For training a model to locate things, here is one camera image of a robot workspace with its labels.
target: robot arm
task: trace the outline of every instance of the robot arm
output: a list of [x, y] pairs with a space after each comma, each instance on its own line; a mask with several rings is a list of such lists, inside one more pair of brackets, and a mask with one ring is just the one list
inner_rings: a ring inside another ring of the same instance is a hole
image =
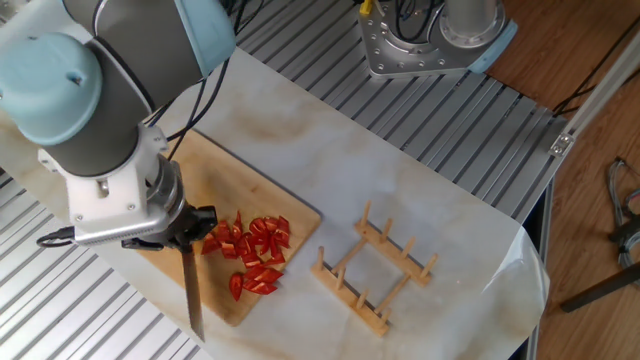
[[76, 243], [187, 246], [215, 211], [186, 203], [164, 135], [141, 121], [231, 56], [226, 13], [216, 0], [62, 4], [92, 39], [48, 33], [3, 49], [0, 107], [65, 178]]

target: gray cable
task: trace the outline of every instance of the gray cable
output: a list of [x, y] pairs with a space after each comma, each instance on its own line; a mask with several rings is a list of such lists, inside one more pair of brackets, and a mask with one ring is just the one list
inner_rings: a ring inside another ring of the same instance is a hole
[[[616, 184], [618, 180], [618, 170], [621, 167], [629, 168], [636, 176], [640, 176], [640, 173], [632, 166], [627, 164], [622, 159], [616, 159], [616, 161], [611, 164], [609, 167], [609, 175], [607, 177], [608, 187], [609, 187], [609, 196], [611, 197], [611, 202], [613, 202], [614, 215], [616, 228], [622, 226], [624, 221], [624, 210], [622, 208], [622, 204], [620, 203], [620, 198], [618, 198], [618, 192], [616, 190]], [[636, 246], [640, 242], [640, 232], [633, 234], [627, 241], [622, 244], [618, 244], [620, 247], [624, 247], [626, 251], [620, 251], [618, 255], [618, 263], [622, 266], [623, 269], [630, 267], [635, 264], [635, 261], [631, 257], [631, 249]], [[640, 280], [635, 282], [636, 285], [640, 286]]]

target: red tomato piece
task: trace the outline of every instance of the red tomato piece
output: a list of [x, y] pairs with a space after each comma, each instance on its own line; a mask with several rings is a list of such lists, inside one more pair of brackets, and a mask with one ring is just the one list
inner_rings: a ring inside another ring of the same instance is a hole
[[245, 233], [240, 240], [238, 240], [236, 243], [236, 252], [238, 255], [242, 256], [255, 252], [255, 249], [249, 243], [249, 239], [251, 239], [251, 233]]
[[269, 251], [269, 243], [265, 242], [260, 249], [260, 255], [264, 255]]
[[267, 216], [264, 218], [264, 224], [267, 226], [269, 232], [276, 231], [278, 228], [278, 219]]
[[242, 256], [242, 262], [247, 269], [261, 265], [262, 262], [256, 253], [250, 253]]
[[280, 251], [280, 248], [278, 247], [278, 244], [276, 243], [276, 237], [274, 235], [271, 235], [271, 237], [269, 238], [269, 247], [271, 249], [272, 257], [282, 253]]
[[283, 274], [272, 268], [265, 268], [263, 266], [256, 266], [253, 269], [247, 271], [244, 274], [244, 278], [246, 280], [256, 280], [260, 282], [265, 282], [267, 284], [273, 284], [278, 280]]
[[280, 253], [277, 255], [272, 255], [271, 259], [267, 260], [267, 262], [264, 263], [264, 266], [284, 264], [285, 262], [286, 261], [284, 259], [284, 255]]
[[266, 268], [266, 269], [264, 269], [264, 271], [260, 275], [256, 276], [256, 278], [254, 280], [262, 281], [262, 282], [265, 282], [267, 284], [273, 284], [282, 275], [283, 274], [280, 271], [276, 270], [276, 269]]
[[231, 275], [231, 279], [229, 279], [229, 290], [231, 291], [231, 296], [233, 296], [235, 301], [240, 300], [240, 295], [242, 294], [242, 283], [242, 275]]
[[243, 286], [245, 289], [260, 295], [269, 295], [272, 292], [276, 291], [278, 288], [260, 281], [249, 280], [244, 283]]
[[216, 227], [216, 238], [220, 242], [229, 242], [231, 240], [231, 231], [229, 230], [229, 224], [226, 220], [220, 221]]
[[220, 248], [222, 248], [222, 245], [220, 245], [220, 242], [216, 240], [213, 234], [207, 234], [207, 236], [204, 237], [204, 245], [202, 246], [202, 252], [200, 252], [200, 254], [206, 255]]
[[242, 219], [240, 218], [240, 210], [238, 210], [236, 215], [236, 222], [233, 223], [233, 232], [231, 235], [236, 240], [239, 240], [242, 236]]
[[222, 245], [222, 256], [225, 259], [237, 259], [238, 254], [236, 253], [236, 247], [228, 242], [221, 243]]
[[291, 232], [289, 231], [289, 220], [280, 216], [280, 218], [278, 219], [278, 229], [283, 230], [287, 234], [290, 234]]
[[255, 280], [255, 278], [262, 274], [262, 272], [264, 271], [264, 267], [262, 266], [254, 266], [253, 268], [251, 268], [251, 270], [247, 271], [246, 274], [244, 274], [244, 278], [245, 280]]
[[249, 230], [256, 235], [268, 235], [267, 225], [262, 218], [253, 219], [249, 224]]

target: wooden peg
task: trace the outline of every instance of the wooden peg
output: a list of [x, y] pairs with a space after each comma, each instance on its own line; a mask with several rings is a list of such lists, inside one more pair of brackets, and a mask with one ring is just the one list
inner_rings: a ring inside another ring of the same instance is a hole
[[360, 227], [367, 225], [367, 221], [369, 221], [369, 209], [371, 209], [371, 200], [367, 201], [367, 204], [364, 206], [364, 214], [362, 214], [362, 219], [360, 219]]
[[400, 280], [400, 282], [398, 283], [398, 285], [396, 285], [396, 287], [394, 287], [393, 290], [391, 290], [389, 295], [387, 295], [387, 297], [384, 298], [384, 300], [382, 300], [380, 305], [378, 305], [378, 307], [375, 310], [373, 310], [373, 312], [375, 312], [376, 314], [380, 314], [382, 311], [384, 311], [384, 309], [386, 309], [387, 306], [389, 306], [393, 298], [396, 297], [396, 295], [398, 295], [400, 290], [402, 290], [402, 288], [407, 283], [407, 281], [409, 281], [409, 279], [411, 279], [411, 275], [405, 274], [402, 280]]
[[338, 273], [338, 282], [336, 283], [336, 291], [342, 289], [342, 285], [344, 283], [344, 273], [346, 272], [346, 268], [340, 269], [340, 272]]
[[369, 295], [369, 289], [364, 289], [360, 297], [358, 298], [358, 303], [356, 304], [356, 309], [362, 309], [364, 306], [364, 302], [367, 301], [367, 296]]
[[358, 251], [362, 250], [362, 248], [367, 244], [367, 239], [365, 239], [364, 237], [362, 239], [360, 239], [360, 241], [358, 242], [358, 244], [356, 244], [356, 246], [351, 249], [351, 251], [349, 251], [349, 253], [342, 258], [342, 260], [340, 260], [340, 262], [338, 263], [338, 265], [336, 265], [331, 272], [333, 274], [337, 274], [338, 271], [340, 271], [341, 269], [343, 269], [344, 267], [347, 266], [347, 263], [349, 262], [349, 260], [353, 259], [354, 256], [356, 256], [356, 254], [358, 253]]
[[416, 243], [416, 237], [412, 237], [411, 239], [409, 239], [409, 242], [407, 243], [407, 246], [404, 247], [404, 250], [402, 250], [402, 254], [400, 254], [400, 256], [402, 256], [403, 259], [406, 259], [407, 256], [409, 255], [409, 251], [411, 251], [411, 248], [413, 247], [413, 244]]
[[387, 224], [384, 226], [384, 231], [382, 232], [382, 235], [380, 235], [380, 242], [387, 240], [387, 236], [389, 236], [389, 231], [391, 231], [391, 225], [393, 225], [393, 219], [389, 218], [389, 220], [387, 220]]
[[429, 271], [431, 271], [431, 268], [433, 268], [433, 266], [436, 264], [436, 261], [438, 261], [438, 254], [433, 254], [431, 260], [429, 260], [427, 265], [425, 265], [422, 269], [422, 272], [420, 273], [421, 278], [425, 278], [427, 277], [427, 275], [429, 275]]
[[324, 246], [318, 248], [318, 262], [316, 263], [316, 270], [322, 270], [324, 266]]
[[387, 323], [387, 320], [389, 320], [389, 316], [391, 316], [391, 309], [387, 310], [382, 315], [382, 318], [380, 319], [380, 326], [384, 326]]

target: metal grating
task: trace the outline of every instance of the metal grating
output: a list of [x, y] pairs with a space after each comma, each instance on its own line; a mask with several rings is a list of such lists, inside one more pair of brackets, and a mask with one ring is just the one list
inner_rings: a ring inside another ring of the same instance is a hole
[[547, 150], [566, 121], [484, 75], [372, 78], [357, 13], [350, 0], [266, 1], [238, 46], [522, 223], [560, 166]]
[[[356, 17], [351, 0], [266, 0], [238, 45], [522, 223], [565, 121], [483, 75], [374, 79]], [[62, 226], [0, 170], [0, 358], [210, 359], [90, 249], [35, 245]]]

